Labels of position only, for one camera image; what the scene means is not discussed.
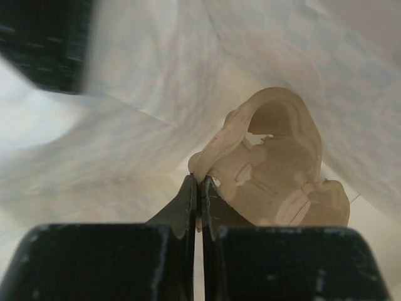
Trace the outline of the checkered paper takeout bag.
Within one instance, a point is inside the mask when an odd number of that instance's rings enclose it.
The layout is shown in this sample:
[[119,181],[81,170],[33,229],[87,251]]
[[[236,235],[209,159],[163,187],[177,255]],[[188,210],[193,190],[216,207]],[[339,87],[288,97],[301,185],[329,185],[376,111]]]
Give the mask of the checkered paper takeout bag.
[[93,1],[82,90],[1,55],[1,197],[169,173],[256,89],[307,104],[325,159],[400,219],[399,1]]

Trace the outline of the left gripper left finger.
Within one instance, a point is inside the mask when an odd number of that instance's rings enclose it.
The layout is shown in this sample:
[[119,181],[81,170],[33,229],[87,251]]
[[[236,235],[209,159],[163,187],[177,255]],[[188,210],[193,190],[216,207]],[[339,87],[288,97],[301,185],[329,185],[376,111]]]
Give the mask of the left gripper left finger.
[[146,223],[41,224],[19,243],[2,300],[192,300],[197,184]]

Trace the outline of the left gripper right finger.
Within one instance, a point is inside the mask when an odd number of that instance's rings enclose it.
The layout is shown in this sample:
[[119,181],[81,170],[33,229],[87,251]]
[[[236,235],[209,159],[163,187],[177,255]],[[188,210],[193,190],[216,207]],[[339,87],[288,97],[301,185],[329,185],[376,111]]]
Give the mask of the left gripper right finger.
[[200,201],[206,300],[390,300],[369,246],[353,229],[254,226],[211,177]]

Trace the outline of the single brown cup carrier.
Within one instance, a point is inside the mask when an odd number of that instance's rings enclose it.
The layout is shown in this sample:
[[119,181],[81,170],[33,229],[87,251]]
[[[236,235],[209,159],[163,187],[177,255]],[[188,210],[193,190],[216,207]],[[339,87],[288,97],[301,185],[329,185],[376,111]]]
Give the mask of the single brown cup carrier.
[[343,185],[320,177],[320,133],[299,95],[287,88],[256,92],[188,162],[230,206],[256,226],[346,226]]

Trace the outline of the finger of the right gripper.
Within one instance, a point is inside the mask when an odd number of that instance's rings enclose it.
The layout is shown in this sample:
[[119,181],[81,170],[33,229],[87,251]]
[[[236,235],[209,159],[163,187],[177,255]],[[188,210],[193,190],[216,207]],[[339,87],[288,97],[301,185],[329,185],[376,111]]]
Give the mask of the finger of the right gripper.
[[93,1],[1,1],[1,55],[37,87],[79,94],[93,8]]

